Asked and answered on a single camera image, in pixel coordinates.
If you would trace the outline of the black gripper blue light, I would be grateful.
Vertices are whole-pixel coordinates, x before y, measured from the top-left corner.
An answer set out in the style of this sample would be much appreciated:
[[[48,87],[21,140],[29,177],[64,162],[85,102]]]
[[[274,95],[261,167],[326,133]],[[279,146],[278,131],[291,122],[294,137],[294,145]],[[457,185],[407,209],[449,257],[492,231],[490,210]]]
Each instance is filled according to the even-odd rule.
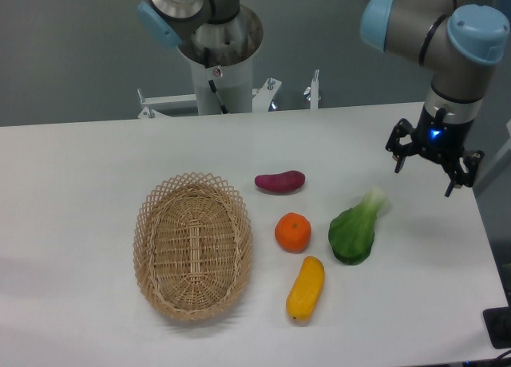
[[[407,119],[400,119],[393,127],[385,149],[396,162],[394,172],[399,173],[406,158],[420,155],[443,166],[450,182],[444,194],[450,197],[455,188],[472,187],[479,166],[485,157],[481,150],[465,151],[464,143],[473,121],[463,124],[446,123],[446,113],[438,124],[426,107],[422,107],[417,127]]]

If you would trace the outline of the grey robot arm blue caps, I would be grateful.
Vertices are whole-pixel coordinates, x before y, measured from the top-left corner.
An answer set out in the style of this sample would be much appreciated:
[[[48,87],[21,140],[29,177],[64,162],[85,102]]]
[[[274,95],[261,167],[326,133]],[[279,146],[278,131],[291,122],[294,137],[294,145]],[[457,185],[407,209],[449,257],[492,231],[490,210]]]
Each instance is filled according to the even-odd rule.
[[[145,0],[144,28],[190,64],[201,115],[266,112],[279,82],[252,88],[263,40],[258,16],[240,0]],[[510,35],[508,18],[469,0],[370,0],[361,39],[433,72],[416,125],[400,120],[386,143],[397,168],[411,156],[442,166],[450,188],[481,190],[493,165],[464,143]]]

